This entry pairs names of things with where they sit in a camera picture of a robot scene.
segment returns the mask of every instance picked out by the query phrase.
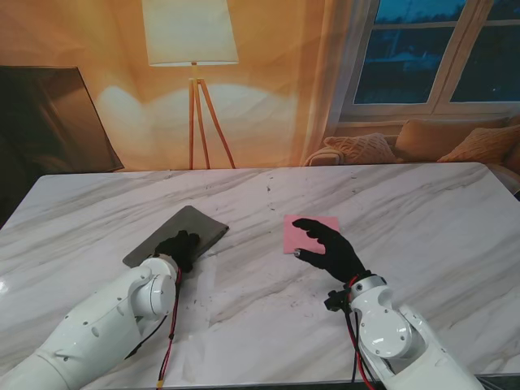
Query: window pane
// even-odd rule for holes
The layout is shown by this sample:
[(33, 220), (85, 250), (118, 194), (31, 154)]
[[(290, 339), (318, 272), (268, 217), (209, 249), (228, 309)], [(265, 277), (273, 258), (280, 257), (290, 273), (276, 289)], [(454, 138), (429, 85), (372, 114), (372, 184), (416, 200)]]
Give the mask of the window pane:
[(375, 24), (458, 20), (466, 0), (381, 0)]
[(520, 19), (519, 0), (495, 0), (487, 20)]
[(520, 26), (483, 27), (452, 102), (520, 101)]
[(354, 103), (425, 103), (452, 31), (373, 30)]

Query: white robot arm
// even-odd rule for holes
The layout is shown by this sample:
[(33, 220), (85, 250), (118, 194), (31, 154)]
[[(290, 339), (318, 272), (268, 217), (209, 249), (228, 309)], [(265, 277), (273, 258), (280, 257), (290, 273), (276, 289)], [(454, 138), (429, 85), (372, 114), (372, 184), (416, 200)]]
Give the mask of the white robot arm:
[(162, 256), (146, 259), (72, 309), (6, 374), (2, 389), (76, 390), (121, 363), (173, 307), (178, 270)]
[(483, 390), (420, 314), (406, 305), (394, 309), (383, 278), (360, 279), (347, 299), (361, 318), (359, 348), (387, 390)]

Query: lamp leg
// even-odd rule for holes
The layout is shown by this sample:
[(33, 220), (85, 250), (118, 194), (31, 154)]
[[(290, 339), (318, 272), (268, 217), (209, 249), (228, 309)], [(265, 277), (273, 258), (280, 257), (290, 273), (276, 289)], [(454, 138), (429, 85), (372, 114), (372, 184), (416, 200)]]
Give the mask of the lamp leg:
[(206, 135), (204, 134), (204, 123), (202, 122), (201, 96), (198, 92), (198, 83), (196, 79), (193, 79), (193, 92), (195, 93), (195, 104), (197, 105), (198, 128), (201, 131), (204, 159), (206, 160), (206, 168), (210, 169), (210, 158), (208, 156), (208, 147), (206, 145)]
[(211, 102), (210, 92), (208, 91), (208, 87), (206, 86), (206, 82), (204, 79), (198, 79), (198, 82), (201, 84), (202, 92), (204, 93), (204, 98), (206, 99), (206, 104), (210, 109), (211, 118), (213, 119), (214, 127), (217, 129), (217, 133), (219, 134), (220, 140), (222, 141), (222, 145), (226, 150), (227, 158), (229, 159), (229, 163), (231, 167), (235, 169), (235, 163), (233, 162), (233, 156), (231, 156), (231, 150), (229, 150), (228, 143), (226, 142), (226, 137), (224, 136), (222, 129), (220, 128), (219, 120), (217, 119), (217, 115), (215, 113), (215, 109), (213, 107), (213, 103)]
[(193, 169), (193, 79), (189, 79), (189, 169)]

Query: floor lamp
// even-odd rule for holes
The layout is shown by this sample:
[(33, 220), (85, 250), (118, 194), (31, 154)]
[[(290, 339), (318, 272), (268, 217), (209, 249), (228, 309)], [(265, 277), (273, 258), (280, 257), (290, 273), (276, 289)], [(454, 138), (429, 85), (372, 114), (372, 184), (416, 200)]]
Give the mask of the floor lamp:
[(229, 163), (232, 168), (235, 168), (206, 82), (197, 74), (197, 67), (201, 65), (238, 63), (227, 0), (142, 0), (142, 6), (149, 65), (152, 67), (190, 66), (192, 68), (193, 78), (188, 80), (189, 169), (193, 169), (195, 110), (197, 110), (206, 168), (210, 169), (199, 86), (215, 129), (226, 150)]

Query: window frame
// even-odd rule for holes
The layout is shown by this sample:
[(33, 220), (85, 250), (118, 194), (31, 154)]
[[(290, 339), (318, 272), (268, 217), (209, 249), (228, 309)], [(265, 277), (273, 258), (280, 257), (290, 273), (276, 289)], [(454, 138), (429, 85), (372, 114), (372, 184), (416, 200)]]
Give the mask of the window frame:
[[(450, 99), (461, 78), (464, 66), (470, 57), (473, 45), (483, 26), (488, 25), (520, 25), (520, 19), (487, 21), (493, 0), (466, 0), (458, 21), (433, 22), (417, 24), (375, 24), (375, 17), (380, 0), (356, 0), (355, 12), (351, 19), (351, 31), (344, 52), (344, 63), (349, 59), (352, 63), (338, 78), (339, 85), (335, 94), (341, 98), (339, 122), (347, 122), (349, 117), (363, 116), (424, 116), (424, 115), (466, 115), (495, 114), (518, 108), (518, 102), (451, 102)], [(441, 59), (430, 95), (425, 103), (412, 104), (354, 104), (358, 91), (362, 68), (365, 62), (366, 49), (371, 32), (375, 29), (389, 28), (428, 28), (454, 27), (448, 41), (446, 51)]]

